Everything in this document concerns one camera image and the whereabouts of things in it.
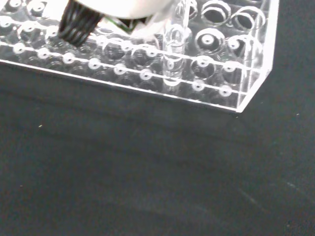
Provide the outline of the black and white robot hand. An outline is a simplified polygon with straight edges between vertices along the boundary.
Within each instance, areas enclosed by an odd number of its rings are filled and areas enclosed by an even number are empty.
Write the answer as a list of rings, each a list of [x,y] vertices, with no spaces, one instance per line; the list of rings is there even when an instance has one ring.
[[[70,0],[59,23],[58,37],[79,47],[97,25],[134,38],[151,38],[171,19],[174,0]]]

